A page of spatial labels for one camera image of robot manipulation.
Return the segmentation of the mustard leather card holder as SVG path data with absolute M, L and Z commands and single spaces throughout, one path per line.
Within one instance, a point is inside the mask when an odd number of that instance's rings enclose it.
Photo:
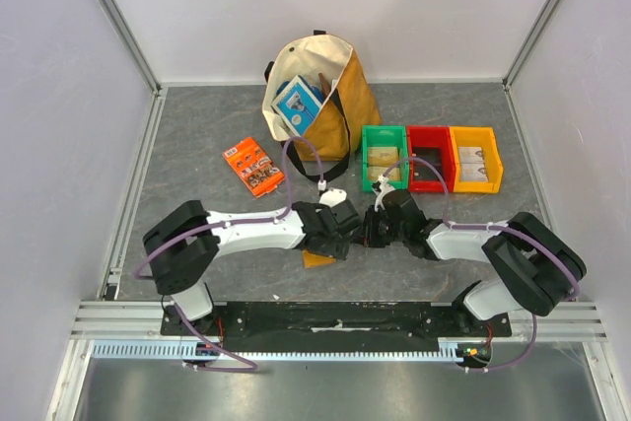
M 302 257 L 305 268 L 322 267 L 336 262 L 332 256 L 318 255 L 307 250 L 302 251 Z

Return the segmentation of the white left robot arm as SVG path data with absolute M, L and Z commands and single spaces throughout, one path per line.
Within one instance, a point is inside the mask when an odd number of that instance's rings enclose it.
M 213 259 L 265 248 L 344 259 L 362 224 L 343 196 L 241 214 L 208 211 L 199 200 L 190 200 L 147 232 L 142 242 L 157 292 L 175 302 L 187 328 L 203 335 L 217 322 L 211 292 L 202 281 Z

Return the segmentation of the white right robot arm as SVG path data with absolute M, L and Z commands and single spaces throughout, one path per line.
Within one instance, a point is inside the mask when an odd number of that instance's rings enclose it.
M 449 305 L 421 317 L 425 330 L 438 336 L 505 334 L 501 317 L 517 310 L 548 316 L 577 297 L 587 274 L 583 260 L 531 213 L 487 224 L 431 219 L 403 189 L 368 206 L 354 241 L 373 248 L 399 243 L 420 259 L 461 259 L 493 268 L 494 279 L 469 284 Z

